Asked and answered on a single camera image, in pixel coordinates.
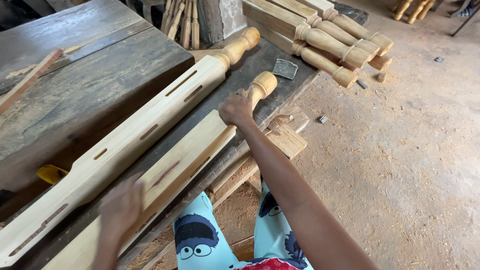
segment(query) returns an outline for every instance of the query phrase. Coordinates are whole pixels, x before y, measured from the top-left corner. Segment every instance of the dirt floor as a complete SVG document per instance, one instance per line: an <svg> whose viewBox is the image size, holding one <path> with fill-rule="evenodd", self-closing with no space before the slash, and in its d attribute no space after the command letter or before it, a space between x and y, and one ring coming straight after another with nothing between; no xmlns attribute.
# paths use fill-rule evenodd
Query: dirt floor
<svg viewBox="0 0 480 270"><path fill-rule="evenodd" d="M395 1L339 0L370 13L394 61L384 83L359 71L365 90L320 76L296 101L311 121L293 163L380 269L480 269L480 24L453 38L454 3L409 25ZM215 210L230 243L253 234L257 204L244 184ZM175 266L172 251L151 269Z"/></svg>

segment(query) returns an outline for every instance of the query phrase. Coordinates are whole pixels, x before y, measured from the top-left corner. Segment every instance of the hand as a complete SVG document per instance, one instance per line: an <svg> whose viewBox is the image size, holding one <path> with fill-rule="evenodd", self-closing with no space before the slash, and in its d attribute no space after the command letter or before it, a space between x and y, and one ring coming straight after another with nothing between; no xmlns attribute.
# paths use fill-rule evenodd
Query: hand
<svg viewBox="0 0 480 270"><path fill-rule="evenodd" d="M227 125L239 126L253 121L252 114L253 87L248 91L245 97L245 89L241 88L236 93L230 95L218 105L218 114Z"/></svg>
<svg viewBox="0 0 480 270"><path fill-rule="evenodd" d="M143 182L138 180L142 174L137 173L120 183L102 199L101 231L111 240L119 241L142 212Z"/></svg>

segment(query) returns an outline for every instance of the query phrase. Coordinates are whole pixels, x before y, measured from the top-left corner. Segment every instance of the cartoon print pants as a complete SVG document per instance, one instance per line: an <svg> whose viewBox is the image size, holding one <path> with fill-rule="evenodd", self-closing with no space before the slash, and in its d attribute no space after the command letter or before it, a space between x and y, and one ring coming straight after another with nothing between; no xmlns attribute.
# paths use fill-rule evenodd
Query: cartoon print pants
<svg viewBox="0 0 480 270"><path fill-rule="evenodd" d="M238 261L213 216L212 203L202 192L173 222L179 270L230 270L279 258L300 270L313 270L290 225L262 181L262 197L255 222L255 259Z"/></svg>

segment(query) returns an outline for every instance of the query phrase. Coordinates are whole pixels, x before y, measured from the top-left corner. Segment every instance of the yellow object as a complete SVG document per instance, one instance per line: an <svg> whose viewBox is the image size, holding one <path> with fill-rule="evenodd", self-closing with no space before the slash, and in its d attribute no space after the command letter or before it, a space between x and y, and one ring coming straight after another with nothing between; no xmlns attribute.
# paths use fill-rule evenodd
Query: yellow object
<svg viewBox="0 0 480 270"><path fill-rule="evenodd" d="M65 177L65 175L68 174L68 171L49 164L38 169L38 171L36 171L36 174L38 175L38 177L45 180L45 182L55 184L56 182L60 181L60 179Z"/></svg>

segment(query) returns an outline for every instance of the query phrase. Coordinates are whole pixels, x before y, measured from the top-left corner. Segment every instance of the dark wooden workbench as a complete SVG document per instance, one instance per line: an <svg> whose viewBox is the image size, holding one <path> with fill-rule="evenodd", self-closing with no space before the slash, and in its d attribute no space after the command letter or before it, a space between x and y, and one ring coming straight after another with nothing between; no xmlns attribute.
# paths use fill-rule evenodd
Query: dark wooden workbench
<svg viewBox="0 0 480 270"><path fill-rule="evenodd" d="M0 48L0 94L53 48L65 51L0 115L0 190L14 192L38 179L43 165L69 170L194 65L191 54L118 0L90 1L2 32Z"/></svg>
<svg viewBox="0 0 480 270"><path fill-rule="evenodd" d="M338 9L341 13L349 15L361 24L364 24L368 19L367 14L350 7L339 6ZM19 260L12 269L41 269L98 216L97 208L99 201L106 192L131 175L148 170L204 116L211 110L216 109L218 103L222 102L230 92L236 91L240 87L247 87L253 78L261 72L271 71L277 59L291 61L298 65L299 69L295 78L291 81L278 78L278 86L275 91L265 100L261 100L254 110L256 123L261 129L264 129L283 108L298 97L318 77L320 72L303 62L300 58L287 55L262 38L255 48L245 52L242 59L232 66L226 74L226 80L216 90L185 116L162 139L156 142L96 199L87 205L79 207L69 215ZM212 159L206 168L191 181L187 188L146 228L136 242L121 255L119 269L126 268L160 232L174 221L189 202L208 187L216 175L247 150L248 148L241 134L237 134ZM143 264L136 265L134 269L140 269L142 266Z"/></svg>

